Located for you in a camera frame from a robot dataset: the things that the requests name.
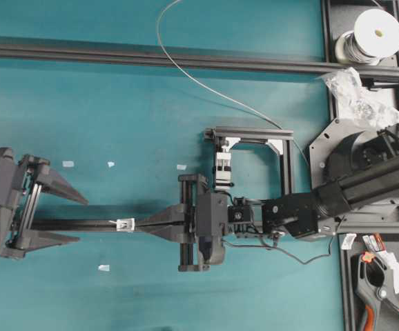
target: linear rail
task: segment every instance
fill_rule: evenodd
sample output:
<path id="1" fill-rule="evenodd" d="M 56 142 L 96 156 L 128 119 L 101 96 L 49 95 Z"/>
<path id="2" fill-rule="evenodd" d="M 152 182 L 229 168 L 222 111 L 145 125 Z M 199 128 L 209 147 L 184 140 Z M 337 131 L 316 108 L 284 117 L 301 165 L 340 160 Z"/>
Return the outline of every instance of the linear rail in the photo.
<path id="1" fill-rule="evenodd" d="M 178 64 L 186 68 L 237 70 L 248 72 L 283 72 L 326 74 L 346 68 L 339 63 L 284 61 L 243 57 L 243 52 L 172 48 Z M 0 37 L 0 58 L 76 61 L 136 66 L 172 67 L 173 64 L 156 46 Z M 399 68 L 354 66 L 363 78 L 399 81 Z"/>

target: clamp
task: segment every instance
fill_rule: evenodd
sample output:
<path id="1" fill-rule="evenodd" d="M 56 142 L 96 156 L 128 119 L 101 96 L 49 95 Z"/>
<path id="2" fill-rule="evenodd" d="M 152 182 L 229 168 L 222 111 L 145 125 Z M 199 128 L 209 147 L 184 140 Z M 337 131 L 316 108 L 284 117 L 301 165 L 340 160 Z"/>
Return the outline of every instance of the clamp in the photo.
<path id="1" fill-rule="evenodd" d="M 378 256 L 365 252 L 358 257 L 356 294 L 365 304 L 359 330 L 377 330 L 380 306 L 388 304 L 399 314 L 399 300 L 394 292 L 393 270 Z"/>

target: silver bracket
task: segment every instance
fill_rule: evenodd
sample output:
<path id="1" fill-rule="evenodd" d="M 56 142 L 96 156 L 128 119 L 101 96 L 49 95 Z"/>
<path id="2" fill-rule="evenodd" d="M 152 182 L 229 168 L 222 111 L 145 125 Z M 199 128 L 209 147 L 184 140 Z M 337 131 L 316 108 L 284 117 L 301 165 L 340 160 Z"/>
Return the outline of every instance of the silver bracket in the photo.
<path id="1" fill-rule="evenodd" d="M 230 150 L 234 145 L 239 143 L 241 141 L 241 138 L 235 138 L 235 137 L 226 137 L 225 138 L 225 144 L 222 146 L 222 150 L 225 151 L 225 153 L 230 153 Z"/>
<path id="2" fill-rule="evenodd" d="M 266 145 L 272 149 L 276 154 L 284 154 L 284 144 L 282 140 L 279 139 L 269 139 L 266 141 Z"/>

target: teal table surface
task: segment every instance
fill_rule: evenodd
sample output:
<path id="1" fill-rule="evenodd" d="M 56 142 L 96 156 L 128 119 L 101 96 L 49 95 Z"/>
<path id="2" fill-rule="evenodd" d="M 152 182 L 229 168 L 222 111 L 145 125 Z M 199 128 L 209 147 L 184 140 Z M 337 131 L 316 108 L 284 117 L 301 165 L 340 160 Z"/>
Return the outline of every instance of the teal table surface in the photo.
<path id="1" fill-rule="evenodd" d="M 165 3 L 0 1 L 0 36 L 155 45 Z M 170 46 L 323 58 L 318 0 L 185 0 L 162 32 Z M 316 77 L 189 72 L 294 130 L 301 146 L 329 122 Z M 90 202 L 43 195 L 42 216 L 140 217 L 177 203 L 179 174 L 211 179 L 213 147 L 202 132 L 213 126 L 272 128 L 173 68 L 0 59 L 0 146 L 50 159 Z M 296 190 L 305 192 L 308 169 L 297 152 L 294 160 Z M 280 195 L 278 160 L 267 147 L 237 148 L 233 179 L 236 196 Z M 79 243 L 23 261 L 0 259 L 0 330 L 342 329 L 337 243 L 331 258 L 308 266 L 277 252 L 229 248 L 223 265 L 186 274 L 177 271 L 175 243 L 145 234 L 78 236 Z M 308 259 L 328 242 L 286 237 L 281 245 Z M 110 272 L 98 271 L 101 264 Z"/>

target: metal plate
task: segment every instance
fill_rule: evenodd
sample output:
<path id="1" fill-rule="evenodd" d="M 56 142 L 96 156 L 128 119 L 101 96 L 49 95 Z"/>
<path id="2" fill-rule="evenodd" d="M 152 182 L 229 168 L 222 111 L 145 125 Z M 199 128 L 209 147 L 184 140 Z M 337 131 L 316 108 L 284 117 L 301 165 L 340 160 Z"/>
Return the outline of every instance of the metal plate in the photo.
<path id="1" fill-rule="evenodd" d="M 341 140 L 350 134 L 367 130 L 375 131 L 376 129 L 368 126 L 365 122 L 336 119 L 321 132 L 309 146 L 312 188 L 324 183 L 324 169 L 327 164 L 327 158 Z"/>

